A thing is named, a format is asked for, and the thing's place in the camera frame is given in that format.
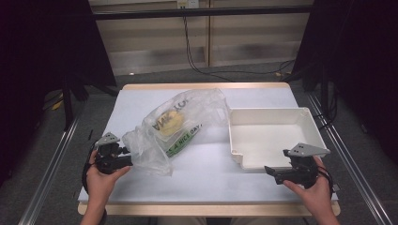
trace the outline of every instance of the cable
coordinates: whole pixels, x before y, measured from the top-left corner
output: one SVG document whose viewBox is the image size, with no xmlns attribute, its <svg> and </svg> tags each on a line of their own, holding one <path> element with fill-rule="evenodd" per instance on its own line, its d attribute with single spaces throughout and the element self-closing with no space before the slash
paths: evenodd
<svg viewBox="0 0 398 225">
<path fill-rule="evenodd" d="M 187 25 L 187 18 L 183 17 L 184 20 L 184 27 L 185 27 L 185 40 L 186 40 L 186 51 L 187 51 L 187 57 L 188 57 L 188 62 L 190 63 L 190 67 L 201 74 L 207 75 L 207 76 L 213 76 L 213 77 L 217 77 L 223 80 L 227 80 L 228 82 L 232 82 L 234 83 L 235 81 L 229 80 L 227 78 L 221 77 L 221 76 L 217 76 L 215 75 L 216 73 L 249 73 L 249 74 L 259 74 L 259 75 L 266 75 L 266 74 L 270 74 L 270 73 L 275 73 L 275 72 L 280 72 L 282 69 L 287 68 L 292 62 L 294 62 L 295 60 L 288 60 L 285 62 L 282 62 L 279 65 L 279 69 L 273 70 L 273 71 L 269 71 L 269 72 L 254 72 L 254 71 L 243 71 L 243 70 L 226 70 L 226 71 L 213 71 L 213 72 L 204 72 L 201 71 L 199 68 L 196 67 L 196 65 L 193 63 L 192 60 L 192 55 L 191 55 L 191 46 L 190 46 L 190 40 L 189 40 L 189 35 L 188 35 L 188 25 Z"/>
<path fill-rule="evenodd" d="M 330 198 L 331 195 L 333 194 L 333 178 L 331 177 L 330 173 L 323 167 L 318 166 L 318 168 L 321 168 L 322 170 L 324 170 L 325 172 L 321 172 L 318 170 L 319 174 L 323 175 L 326 179 L 328 179 L 328 183 L 329 183 L 329 193 L 330 193 Z"/>
<path fill-rule="evenodd" d="M 305 225 L 310 225 L 310 223 L 308 222 L 307 218 L 303 217 L 302 220 L 304 221 Z"/>
<path fill-rule="evenodd" d="M 319 127 L 318 130 L 325 128 L 326 126 L 330 125 L 337 116 L 337 99 L 338 99 L 338 90 L 335 84 L 333 84 L 333 96 L 330 101 L 330 105 L 328 107 L 328 114 L 329 114 L 329 121 L 324 124 L 323 126 Z M 318 116 L 325 116 L 323 113 L 315 115 L 314 117 Z"/>
<path fill-rule="evenodd" d="M 183 17 L 183 20 L 184 20 L 184 26 L 185 26 L 185 40 L 186 40 L 186 43 L 187 43 L 187 56 L 188 56 L 188 62 L 190 63 L 191 68 L 193 70 L 195 70 L 196 72 L 198 72 L 198 73 L 201 73 L 201 74 L 204 74 L 204 75 L 207 75 L 207 76 L 217 77 L 217 78 L 226 80 L 228 82 L 234 83 L 234 81 L 229 80 L 227 78 L 220 77 L 220 76 L 217 76 L 217 75 L 213 75 L 211 73 L 202 72 L 199 68 L 196 67 L 196 65 L 193 63 L 192 55 L 191 55 L 190 39 L 189 39 L 189 36 L 188 36 L 187 18 Z"/>
<path fill-rule="evenodd" d="M 53 97 L 50 97 L 48 100 L 45 100 L 44 103 L 47 103 L 51 100 L 53 100 L 54 98 L 59 97 L 62 94 L 62 91 L 58 92 L 56 95 L 54 95 Z"/>
</svg>

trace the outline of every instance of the human hand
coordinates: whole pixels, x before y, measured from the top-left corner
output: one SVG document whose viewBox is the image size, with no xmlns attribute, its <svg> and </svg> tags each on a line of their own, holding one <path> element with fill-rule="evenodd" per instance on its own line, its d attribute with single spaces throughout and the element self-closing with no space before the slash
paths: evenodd
<svg viewBox="0 0 398 225">
<path fill-rule="evenodd" d="M 112 174 L 104 174 L 99 171 L 94 163 L 97 150 L 91 153 L 89 163 L 90 168 L 87 171 L 87 189 L 88 205 L 81 224 L 99 224 L 105 205 L 109 196 L 114 190 L 117 179 L 130 170 L 130 166 L 124 167 Z"/>
<path fill-rule="evenodd" d="M 318 157 L 314 157 L 314 160 L 318 167 L 325 168 Z M 288 180 L 284 180 L 283 184 L 300 196 L 305 207 L 319 224 L 339 224 L 331 209 L 329 182 L 326 177 L 319 175 L 315 184 L 308 189 Z"/>
</svg>

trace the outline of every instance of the plastic bag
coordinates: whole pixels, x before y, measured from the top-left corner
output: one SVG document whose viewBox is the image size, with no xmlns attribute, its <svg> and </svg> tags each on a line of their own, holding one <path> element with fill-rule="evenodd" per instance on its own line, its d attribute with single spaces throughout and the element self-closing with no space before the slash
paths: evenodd
<svg viewBox="0 0 398 225">
<path fill-rule="evenodd" d="M 227 126 L 230 109 L 220 89 L 186 91 L 161 104 L 122 141 L 135 167 L 172 175 L 177 155 L 202 127 Z"/>
</svg>

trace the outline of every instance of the black cable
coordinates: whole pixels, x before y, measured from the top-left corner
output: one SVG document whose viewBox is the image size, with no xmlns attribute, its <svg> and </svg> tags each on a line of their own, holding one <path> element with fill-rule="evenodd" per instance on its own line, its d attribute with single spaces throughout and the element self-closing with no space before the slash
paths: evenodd
<svg viewBox="0 0 398 225">
<path fill-rule="evenodd" d="M 64 98 L 63 98 L 63 97 L 62 97 L 62 98 L 60 97 L 54 104 L 51 104 L 50 106 L 44 108 L 43 111 L 46 111 L 46 110 L 52 108 L 54 105 L 58 104 L 59 102 L 61 102 L 61 101 L 63 101 L 63 100 L 64 100 Z"/>
<path fill-rule="evenodd" d="M 201 73 L 201 74 L 204 74 L 204 75 L 207 75 L 207 76 L 217 77 L 217 78 L 226 80 L 226 81 L 228 81 L 228 82 L 234 83 L 234 81 L 229 80 L 229 79 L 227 79 L 227 78 L 220 77 L 220 76 L 217 76 L 217 75 L 213 75 L 213 74 L 211 74 L 211 73 L 202 72 L 199 68 L 196 67 L 196 65 L 193 63 L 192 55 L 191 55 L 190 39 L 189 39 L 189 36 L 188 36 L 187 18 L 186 18 L 186 17 L 183 17 L 183 20 L 184 20 L 184 26 L 185 26 L 185 40 L 186 40 L 186 43 L 187 43 L 187 56 L 188 56 L 188 62 L 190 63 L 191 68 L 192 68 L 193 70 L 195 70 L 196 72 L 198 72 L 198 73 Z"/>
<path fill-rule="evenodd" d="M 281 82 L 281 81 L 283 80 L 282 69 L 287 68 L 287 67 L 288 67 L 290 64 L 292 64 L 294 61 L 296 61 L 296 59 L 284 61 L 284 62 L 282 62 L 282 63 L 279 65 L 279 73 L 281 74 L 281 78 L 279 79 L 279 82 Z"/>
<path fill-rule="evenodd" d="M 333 194 L 333 179 L 331 178 L 330 173 L 329 173 L 329 175 L 327 175 L 325 172 L 321 172 L 319 170 L 318 170 L 318 172 L 319 172 L 319 174 L 323 175 L 326 179 L 328 179 L 329 194 L 330 194 L 330 198 L 331 198 L 331 195 Z"/>
<path fill-rule="evenodd" d="M 307 218 L 303 217 L 302 220 L 304 221 L 305 225 L 310 225 L 310 223 L 308 222 Z"/>
<path fill-rule="evenodd" d="M 329 126 L 334 121 L 334 119 L 336 119 L 338 94 L 339 94 L 339 92 L 336 88 L 336 85 L 333 84 L 333 96 L 331 98 L 330 105 L 328 107 L 328 113 L 330 115 L 329 121 L 326 124 L 324 124 L 323 126 L 319 127 L 318 130 L 321 130 L 321 129 L 325 128 L 326 126 Z M 318 117 L 318 116 L 325 116 L 325 115 L 323 113 L 321 113 L 321 114 L 315 115 L 314 117 Z"/>
<path fill-rule="evenodd" d="M 53 100 L 54 98 L 59 97 L 62 94 L 62 91 L 58 92 L 56 95 L 54 95 L 53 97 L 50 97 L 48 100 L 45 100 L 44 103 L 47 103 L 51 100 Z"/>
<path fill-rule="evenodd" d="M 213 71 L 213 72 L 204 72 L 201 71 L 199 68 L 196 67 L 196 65 L 193 63 L 192 60 L 192 55 L 191 55 L 191 46 L 190 46 L 190 40 L 189 40 L 189 35 L 188 35 L 188 25 L 187 25 L 187 18 L 183 17 L 184 20 L 184 27 L 185 27 L 185 39 L 186 39 L 186 43 L 187 43 L 187 47 L 186 47 L 186 51 L 187 51 L 187 56 L 188 56 L 188 62 L 190 63 L 190 67 L 201 74 L 207 75 L 207 76 L 213 76 L 213 77 L 217 77 L 223 80 L 227 80 L 228 82 L 232 82 L 234 83 L 235 81 L 229 80 L 227 78 L 221 77 L 221 76 L 217 76 L 214 75 L 216 73 L 249 73 L 249 74 L 259 74 L 259 75 L 266 75 L 266 74 L 270 74 L 270 73 L 275 73 L 275 72 L 279 72 L 284 68 L 287 68 L 292 62 L 294 62 L 295 60 L 288 60 L 285 62 L 282 62 L 279 66 L 279 69 L 273 70 L 273 71 L 269 71 L 269 72 L 254 72 L 254 71 L 243 71 L 243 70 L 226 70 L 226 71 Z"/>
</svg>

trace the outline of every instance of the white plastic tray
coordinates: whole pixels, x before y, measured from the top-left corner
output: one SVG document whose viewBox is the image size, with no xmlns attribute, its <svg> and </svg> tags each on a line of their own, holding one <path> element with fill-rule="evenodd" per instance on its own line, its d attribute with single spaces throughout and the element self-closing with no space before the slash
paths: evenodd
<svg viewBox="0 0 398 225">
<path fill-rule="evenodd" d="M 229 134 L 231 154 L 243 169 L 290 167 L 283 150 L 298 143 L 326 148 L 307 108 L 233 109 Z"/>
</svg>

